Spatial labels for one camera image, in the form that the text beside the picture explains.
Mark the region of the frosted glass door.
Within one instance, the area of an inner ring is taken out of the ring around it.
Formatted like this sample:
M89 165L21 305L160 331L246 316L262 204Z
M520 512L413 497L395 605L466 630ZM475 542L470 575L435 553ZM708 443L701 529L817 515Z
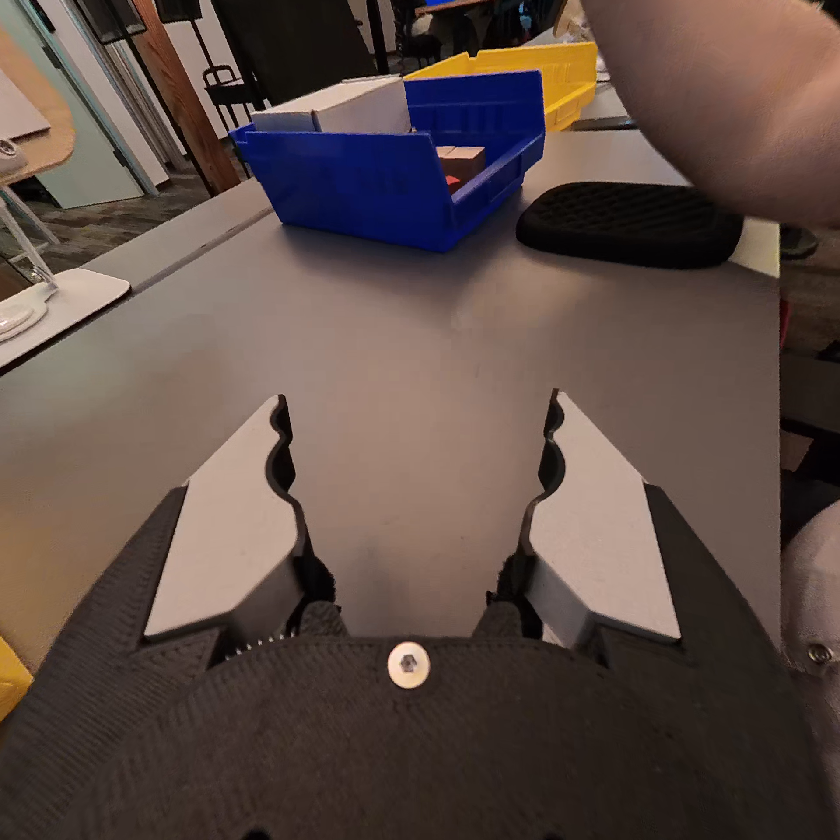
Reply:
M170 181L166 159L133 95L125 84L118 61L100 45L82 15L70 2L40 1L39 7L52 28L50 44L83 85L95 103L96 114L112 133L134 179L149 194Z

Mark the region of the white cardboard mailer box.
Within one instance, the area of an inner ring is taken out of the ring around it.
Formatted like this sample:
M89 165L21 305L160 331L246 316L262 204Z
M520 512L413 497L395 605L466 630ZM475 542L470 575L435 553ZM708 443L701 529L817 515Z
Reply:
M312 106L308 104L306 98L296 98L255 111L251 120L255 129L263 132L312 133L319 131L312 115Z
M325 133L406 134L413 127L399 76L343 80L318 92L311 115Z

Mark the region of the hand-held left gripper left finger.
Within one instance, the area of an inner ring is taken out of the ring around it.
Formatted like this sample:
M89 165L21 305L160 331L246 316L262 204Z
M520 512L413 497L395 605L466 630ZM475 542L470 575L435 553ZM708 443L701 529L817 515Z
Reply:
M184 497L143 631L148 642L218 628L226 652L298 633L313 602L335 603L291 494L289 407L266 400L184 484Z

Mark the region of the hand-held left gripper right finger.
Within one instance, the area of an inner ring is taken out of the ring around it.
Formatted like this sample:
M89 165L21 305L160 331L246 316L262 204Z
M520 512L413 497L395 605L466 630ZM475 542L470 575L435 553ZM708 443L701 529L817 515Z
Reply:
M565 648L597 627L681 639L643 476L571 398L552 391L541 492L489 602L512 605L525 638Z

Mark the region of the plain wooden cube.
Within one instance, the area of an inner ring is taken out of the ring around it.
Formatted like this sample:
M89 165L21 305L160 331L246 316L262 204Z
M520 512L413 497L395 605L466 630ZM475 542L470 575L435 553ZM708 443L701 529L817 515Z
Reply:
M457 180L457 187L460 188L485 170L486 149L483 146L454 146L445 160L448 163L448 175Z

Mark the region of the wooden beam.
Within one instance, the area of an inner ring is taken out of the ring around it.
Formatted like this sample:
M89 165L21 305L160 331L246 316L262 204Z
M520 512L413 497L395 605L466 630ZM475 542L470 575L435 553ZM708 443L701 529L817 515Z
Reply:
M144 32L131 38L131 49L179 141L215 197L240 179L211 124L153 1L135 1Z

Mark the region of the person's white clothing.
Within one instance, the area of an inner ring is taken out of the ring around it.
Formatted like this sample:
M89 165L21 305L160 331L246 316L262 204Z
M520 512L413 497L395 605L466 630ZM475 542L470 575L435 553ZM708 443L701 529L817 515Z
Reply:
M825 762L839 755L839 503L807 522L782 554L782 652Z

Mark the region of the person's right forearm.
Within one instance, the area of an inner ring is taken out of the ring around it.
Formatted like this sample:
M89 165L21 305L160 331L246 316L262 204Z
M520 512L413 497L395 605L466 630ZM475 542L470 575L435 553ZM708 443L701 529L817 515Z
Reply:
M745 216L839 226L839 27L810 2L583 2L619 98Z

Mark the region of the printed instruction sheet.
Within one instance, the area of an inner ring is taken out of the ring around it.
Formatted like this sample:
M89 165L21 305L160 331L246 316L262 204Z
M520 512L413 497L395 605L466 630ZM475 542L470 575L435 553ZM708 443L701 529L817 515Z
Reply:
M1 139L17 140L49 131L49 122L1 71Z

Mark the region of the black metal stool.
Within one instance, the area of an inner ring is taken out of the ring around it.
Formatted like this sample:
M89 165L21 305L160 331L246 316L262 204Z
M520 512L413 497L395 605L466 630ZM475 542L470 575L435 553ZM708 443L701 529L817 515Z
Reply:
M264 107L266 98L254 80L242 80L229 65L210 66L203 71L205 91L221 119L225 131L240 125L236 107L244 110L246 122L252 120L252 111Z

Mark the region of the blue plastic bin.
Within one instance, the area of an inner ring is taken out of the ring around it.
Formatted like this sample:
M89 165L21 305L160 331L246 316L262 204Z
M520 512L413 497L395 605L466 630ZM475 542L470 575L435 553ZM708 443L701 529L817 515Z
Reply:
M406 82L406 134L231 133L283 224L438 253L523 184L545 139L538 70ZM448 193L435 147L483 146L486 168Z

